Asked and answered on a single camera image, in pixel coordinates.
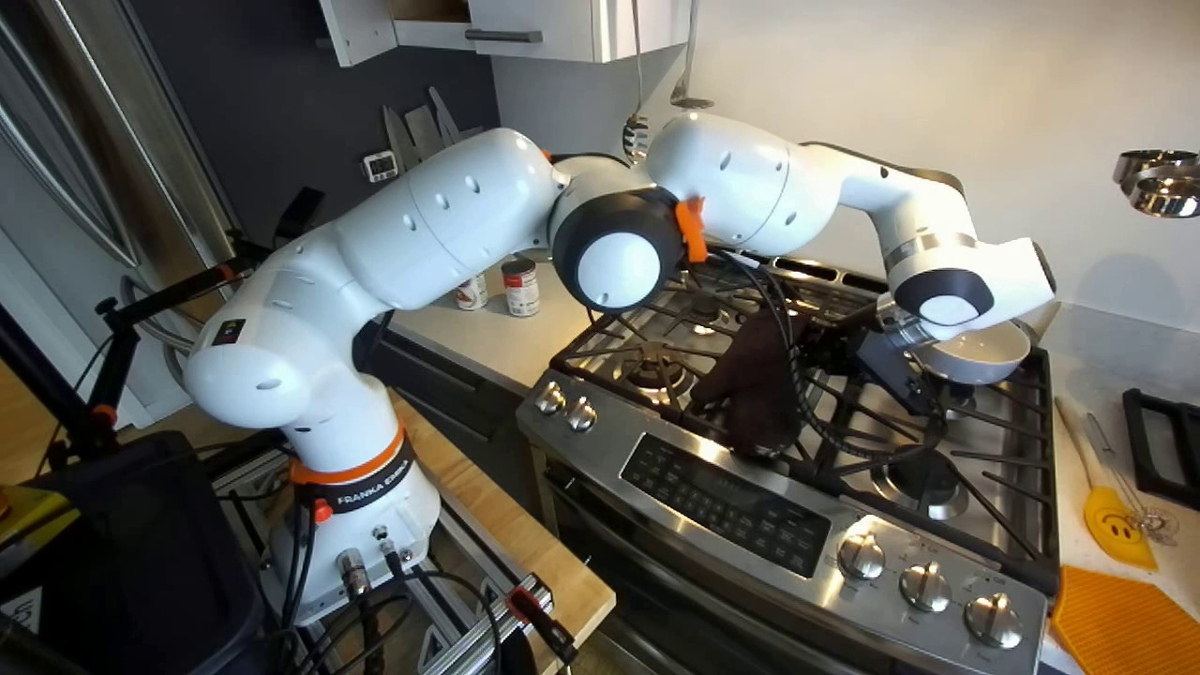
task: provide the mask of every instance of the robotic arm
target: robotic arm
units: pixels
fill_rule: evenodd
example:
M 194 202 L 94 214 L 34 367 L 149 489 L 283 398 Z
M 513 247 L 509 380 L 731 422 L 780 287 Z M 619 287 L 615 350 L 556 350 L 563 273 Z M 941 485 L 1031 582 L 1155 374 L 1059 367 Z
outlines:
M 356 594 L 353 582 L 416 567 L 440 517 L 386 392 L 353 367 L 363 323 L 423 307 L 526 247 L 550 247 L 583 304 L 634 307 L 681 262 L 679 217 L 696 217 L 709 244 L 789 257 L 836 205 L 871 214 L 899 307 L 935 338 L 1054 297 L 1029 240 L 974 240 L 948 179 L 719 115 L 670 122 L 634 168 L 604 158 L 550 167 L 500 128 L 273 250 L 201 325 L 185 374 L 209 415 L 283 429 L 296 450 L 305 517 L 273 534 L 273 560 L 294 560 L 273 590 L 285 624 L 315 624 Z
M 833 212 L 863 212 L 878 229 L 896 304 L 935 342 L 1008 323 L 1054 299 L 1034 244 L 984 244 L 948 173 L 899 168 L 839 147 L 796 147 L 693 113 L 664 125 L 640 173 L 669 190 L 664 202 L 701 199 L 709 244 L 770 260 L 811 244 Z M 593 190 L 596 179 L 586 173 L 566 185 L 566 195 L 573 185 Z

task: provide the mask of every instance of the bottle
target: bottle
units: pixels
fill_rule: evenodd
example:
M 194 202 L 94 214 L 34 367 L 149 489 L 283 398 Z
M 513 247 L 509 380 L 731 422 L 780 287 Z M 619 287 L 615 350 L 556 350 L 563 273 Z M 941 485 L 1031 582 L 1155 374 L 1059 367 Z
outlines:
M 468 279 L 465 287 L 454 288 L 454 304 L 463 310 L 485 307 L 485 273 Z
M 536 317 L 539 307 L 536 262 L 513 260 L 513 262 L 503 262 L 500 269 L 503 269 L 503 307 L 509 317 Z

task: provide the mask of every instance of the frying pan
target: frying pan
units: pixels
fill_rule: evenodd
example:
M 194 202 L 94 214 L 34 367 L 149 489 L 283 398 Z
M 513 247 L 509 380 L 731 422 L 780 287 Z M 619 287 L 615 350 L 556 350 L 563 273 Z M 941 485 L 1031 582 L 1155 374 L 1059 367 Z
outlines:
M 953 342 L 924 344 L 911 355 L 938 380 L 989 387 L 1008 380 L 1031 350 L 1034 342 L 1029 332 L 998 323 L 989 332 L 971 332 Z

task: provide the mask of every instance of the white cabinet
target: white cabinet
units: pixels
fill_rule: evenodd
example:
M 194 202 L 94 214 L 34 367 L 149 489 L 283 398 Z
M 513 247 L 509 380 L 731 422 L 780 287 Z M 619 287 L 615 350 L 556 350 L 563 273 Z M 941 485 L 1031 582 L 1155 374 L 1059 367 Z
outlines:
M 606 63 L 690 34 L 690 0 L 321 0 L 321 17 L 341 69 L 386 48 Z

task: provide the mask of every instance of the oven door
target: oven door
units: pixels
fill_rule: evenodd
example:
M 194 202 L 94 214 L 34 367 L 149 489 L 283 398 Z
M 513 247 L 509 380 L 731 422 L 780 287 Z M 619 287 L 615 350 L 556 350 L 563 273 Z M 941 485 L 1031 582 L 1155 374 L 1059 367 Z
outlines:
M 931 672 L 896 664 L 746 573 L 719 572 L 681 535 L 636 517 L 571 467 L 544 467 L 550 527 L 619 594 L 615 640 L 658 672 Z

